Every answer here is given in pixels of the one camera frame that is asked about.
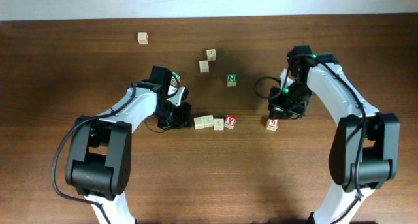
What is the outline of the blue bird picture block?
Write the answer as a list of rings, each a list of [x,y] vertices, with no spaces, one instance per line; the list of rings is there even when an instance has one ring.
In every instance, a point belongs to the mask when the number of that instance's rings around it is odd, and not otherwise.
[[[278,129],[278,119],[268,119],[266,123],[266,129],[269,131],[276,131]]]

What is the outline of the wooden block blue side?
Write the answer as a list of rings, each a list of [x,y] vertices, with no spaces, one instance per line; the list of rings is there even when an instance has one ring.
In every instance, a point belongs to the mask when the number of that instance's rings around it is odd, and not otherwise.
[[[195,129],[204,129],[205,128],[205,122],[204,122],[205,117],[201,116],[201,117],[196,117],[194,118],[194,126]]]

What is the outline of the wooden block number four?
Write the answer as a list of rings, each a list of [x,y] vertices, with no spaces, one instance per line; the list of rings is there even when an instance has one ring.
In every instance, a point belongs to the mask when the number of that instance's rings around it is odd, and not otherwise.
[[[214,119],[214,130],[215,131],[223,131],[224,130],[224,119],[223,118],[215,118]]]

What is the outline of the red Y wooden block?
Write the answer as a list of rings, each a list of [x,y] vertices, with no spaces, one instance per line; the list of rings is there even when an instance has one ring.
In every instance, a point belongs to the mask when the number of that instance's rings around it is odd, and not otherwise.
[[[231,115],[227,115],[224,121],[224,127],[228,129],[234,129],[237,118]]]

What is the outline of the green N wooden block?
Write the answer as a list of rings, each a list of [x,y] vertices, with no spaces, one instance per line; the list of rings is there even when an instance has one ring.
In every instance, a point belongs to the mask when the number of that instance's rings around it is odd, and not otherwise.
[[[237,85],[237,75],[236,74],[228,74],[227,75],[227,86],[233,87]]]

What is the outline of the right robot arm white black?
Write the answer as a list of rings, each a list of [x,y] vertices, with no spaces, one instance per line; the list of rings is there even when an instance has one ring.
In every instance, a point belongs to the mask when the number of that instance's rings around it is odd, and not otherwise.
[[[396,176],[400,121],[365,100],[332,54],[296,46],[287,63],[268,96],[270,119],[302,118],[316,95],[337,126],[329,153],[330,188],[307,222],[349,223],[361,204]]]

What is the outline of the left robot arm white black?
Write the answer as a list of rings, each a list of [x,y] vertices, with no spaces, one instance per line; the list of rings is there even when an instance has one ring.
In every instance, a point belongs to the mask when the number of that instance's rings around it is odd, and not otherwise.
[[[192,127],[188,89],[173,87],[174,73],[154,66],[150,77],[132,82],[113,107],[80,116],[65,135],[71,141],[65,181],[93,206],[100,223],[136,223],[125,189],[131,173],[132,134],[150,116],[163,131]]]

